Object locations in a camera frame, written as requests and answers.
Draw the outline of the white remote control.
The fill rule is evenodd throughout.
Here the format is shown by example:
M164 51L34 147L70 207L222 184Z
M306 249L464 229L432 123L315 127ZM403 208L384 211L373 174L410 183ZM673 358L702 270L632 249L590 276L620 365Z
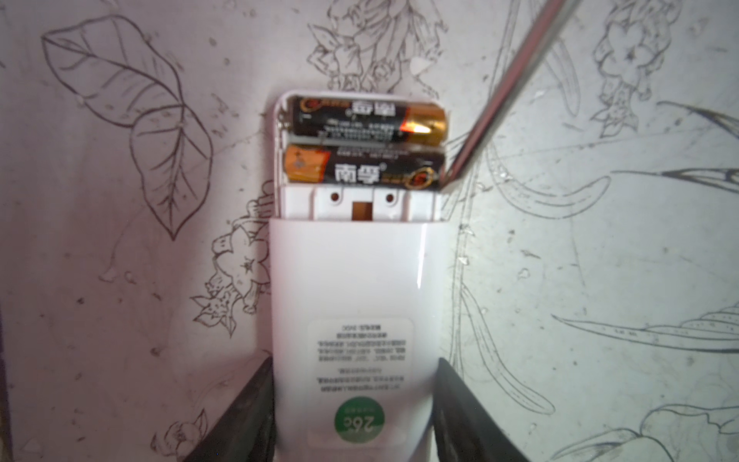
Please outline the white remote control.
M436 190L298 183L291 144L435 150L296 136L290 99L393 95L290 90L275 103L269 222L277 452L284 461L425 461L448 280Z

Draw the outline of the screwdriver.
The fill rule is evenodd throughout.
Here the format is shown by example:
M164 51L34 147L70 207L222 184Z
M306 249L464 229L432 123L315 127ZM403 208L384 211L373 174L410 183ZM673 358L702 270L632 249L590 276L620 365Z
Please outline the screwdriver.
M510 66L502 75L454 162L446 171L441 181L442 192L450 192L457 183L463 181L477 159L484 153L487 144L502 125L502 121L545 59L552 42L558 38L577 6L577 1L550 0L540 9Z

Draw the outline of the AA battery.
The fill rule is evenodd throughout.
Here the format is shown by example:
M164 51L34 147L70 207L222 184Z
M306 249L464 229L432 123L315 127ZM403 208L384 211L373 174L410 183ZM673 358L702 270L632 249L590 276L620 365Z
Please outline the AA battery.
M448 136L446 112L434 103L295 96L289 106L296 136L423 146L439 146Z
M298 183L436 190L446 156L435 150L291 144L284 171Z

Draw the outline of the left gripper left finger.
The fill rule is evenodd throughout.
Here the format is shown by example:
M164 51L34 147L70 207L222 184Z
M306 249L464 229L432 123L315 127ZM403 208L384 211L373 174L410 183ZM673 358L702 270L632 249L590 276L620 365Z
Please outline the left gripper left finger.
M186 462L272 462L276 449L273 359L268 357Z

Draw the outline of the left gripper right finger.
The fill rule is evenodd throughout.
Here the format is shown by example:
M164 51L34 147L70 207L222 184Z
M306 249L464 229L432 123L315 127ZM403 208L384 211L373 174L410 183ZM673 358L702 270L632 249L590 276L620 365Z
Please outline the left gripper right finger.
M445 358L434 379L432 426L441 462L528 460Z

